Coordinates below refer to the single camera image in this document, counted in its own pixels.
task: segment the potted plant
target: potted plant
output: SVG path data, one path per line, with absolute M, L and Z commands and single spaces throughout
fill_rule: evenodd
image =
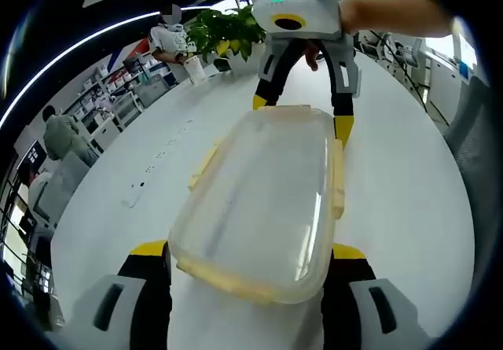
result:
M 188 31 L 189 41 L 196 43 L 205 62 L 215 52 L 228 59 L 234 72 L 257 72 L 266 32 L 253 17 L 252 6 L 231 10 L 230 14 L 212 9 L 200 12 Z

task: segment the human arm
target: human arm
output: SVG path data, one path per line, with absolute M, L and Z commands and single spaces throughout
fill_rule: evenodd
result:
M 167 53 L 161 51 L 160 49 L 155 49 L 152 52 L 152 56 L 157 61 L 163 61 L 165 63 L 173 63 L 173 64 L 181 64 L 186 60 L 186 57 L 183 57 L 182 55 L 176 57 L 173 53 Z
M 344 32 L 389 31 L 413 37 L 444 37 L 453 17 L 437 0 L 342 0 Z
M 79 128 L 77 127 L 77 124 L 75 123 L 75 120 L 71 116 L 67 116 L 66 120 L 68 121 L 68 124 L 70 124 L 70 127 L 72 130 L 78 134 L 79 133 Z

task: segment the white shirt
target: white shirt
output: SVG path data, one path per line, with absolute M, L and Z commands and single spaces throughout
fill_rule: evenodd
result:
M 187 50 L 187 33 L 184 31 L 169 31 L 163 25 L 159 24 L 150 29 L 149 46 L 150 51 L 159 49 L 166 53 L 176 54 Z M 181 83 L 189 77 L 189 73 L 181 64 L 167 63 L 173 76 Z
M 36 208 L 40 196 L 42 195 L 44 188 L 52 177 L 52 173 L 48 171 L 44 171 L 40 173 L 35 179 L 31 182 L 30 187 L 28 188 L 28 208 L 30 209 L 31 214 L 35 218 L 38 224 L 49 224 L 49 222 L 43 218 L 38 212 L 39 208 Z

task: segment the person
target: person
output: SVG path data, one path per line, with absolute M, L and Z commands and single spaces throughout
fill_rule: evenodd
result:
M 451 34 L 453 16 L 438 0 L 341 0 L 340 23 L 343 32 L 389 31 L 413 37 L 444 37 Z M 319 49 L 309 42 L 306 62 L 318 70 Z
M 51 160 L 63 160 L 69 151 L 73 151 L 88 167 L 93 166 L 97 154 L 79 135 L 79 129 L 70 116 L 57 116 L 54 107 L 48 105 L 42 111 L 42 118 L 46 122 L 44 143 Z
M 49 218 L 46 217 L 41 210 L 35 206 L 42 195 L 44 186 L 49 182 L 53 176 L 48 171 L 44 171 L 39 175 L 35 174 L 33 166 L 27 160 L 23 161 L 17 169 L 17 175 L 20 182 L 28 187 L 28 208 L 33 218 L 38 224 L 44 225 L 49 223 Z
M 187 50 L 187 33 L 181 24 L 167 24 L 162 15 L 158 23 L 149 33 L 149 45 L 152 56 L 167 63 L 173 76 L 181 83 L 189 77 L 183 62 L 187 57 L 183 54 Z

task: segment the window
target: window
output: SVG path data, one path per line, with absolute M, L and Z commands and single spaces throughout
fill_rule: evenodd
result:
M 469 68 L 473 69 L 474 65 L 477 64 L 475 49 L 461 34 L 459 34 L 459 40 L 461 44 L 461 60 L 467 64 Z
M 237 0 L 240 8 L 253 4 L 252 0 Z M 222 13 L 227 13 L 229 9 L 236 9 L 236 0 L 222 0 L 211 6 L 214 10 L 219 10 Z
M 2 259 L 13 269 L 16 282 L 24 279 L 23 269 L 28 254 L 28 248 L 21 237 L 21 234 L 26 233 L 22 228 L 19 228 L 19 222 L 23 215 L 22 209 L 14 205 L 10 220 L 6 221 L 5 245 L 2 246 Z
M 454 57 L 453 36 L 448 35 L 443 38 L 426 38 L 426 46 L 441 53 L 445 57 Z

